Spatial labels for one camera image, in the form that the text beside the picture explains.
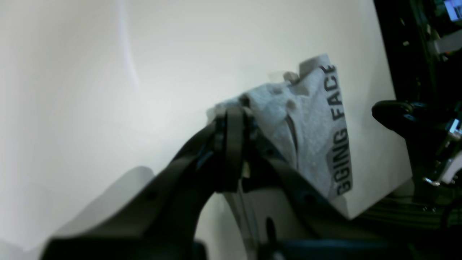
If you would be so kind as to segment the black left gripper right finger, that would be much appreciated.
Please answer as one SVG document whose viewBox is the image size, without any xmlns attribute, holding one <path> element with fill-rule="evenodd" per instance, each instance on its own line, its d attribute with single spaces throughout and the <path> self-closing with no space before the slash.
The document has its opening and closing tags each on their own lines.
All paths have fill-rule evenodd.
<svg viewBox="0 0 462 260">
<path fill-rule="evenodd" d="M 271 218 L 265 220 L 269 228 L 267 241 L 259 248 L 258 258 L 280 253 L 287 260 L 295 259 L 370 259 L 394 260 L 413 257 L 411 248 L 413 242 L 429 246 L 433 252 L 440 249 L 441 260 L 461 259 L 461 225 L 450 225 L 449 219 L 453 211 L 461 209 L 461 197 L 454 198 L 444 206 L 440 216 L 439 228 L 434 231 L 434 238 L 427 232 L 422 239 L 413 235 L 410 241 L 399 239 L 396 242 L 366 239 L 348 239 L 346 235 L 357 235 L 359 231 L 354 223 L 345 220 L 321 194 L 307 181 L 302 180 L 282 160 L 276 147 L 261 133 L 251 138 L 251 144 L 256 146 L 259 155 L 252 155 L 257 167 L 257 175 L 243 181 L 244 193 L 262 191 L 264 187 L 278 188 L 282 191 L 284 203 L 290 206 L 301 229 L 308 233 L 311 239 L 279 240 L 282 231 L 276 229 Z"/>
</svg>

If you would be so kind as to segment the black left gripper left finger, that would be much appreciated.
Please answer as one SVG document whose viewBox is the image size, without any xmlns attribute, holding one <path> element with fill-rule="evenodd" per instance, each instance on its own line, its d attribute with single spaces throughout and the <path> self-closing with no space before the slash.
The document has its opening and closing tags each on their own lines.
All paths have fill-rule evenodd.
<svg viewBox="0 0 462 260">
<path fill-rule="evenodd" d="M 43 260 L 190 260 L 194 235 L 215 192 L 236 192 L 244 163 L 244 110 L 220 110 L 133 199 L 96 227 L 56 238 Z"/>
</svg>

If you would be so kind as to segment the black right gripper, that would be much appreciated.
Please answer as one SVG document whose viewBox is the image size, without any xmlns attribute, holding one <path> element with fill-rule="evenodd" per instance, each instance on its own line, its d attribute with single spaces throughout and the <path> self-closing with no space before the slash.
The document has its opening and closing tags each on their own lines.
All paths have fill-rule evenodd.
<svg viewBox="0 0 462 260">
<path fill-rule="evenodd" d="M 461 180 L 461 103 L 455 106 L 384 100 L 373 105 L 372 116 L 406 140 L 411 164 L 431 185 L 454 185 Z"/>
</svg>

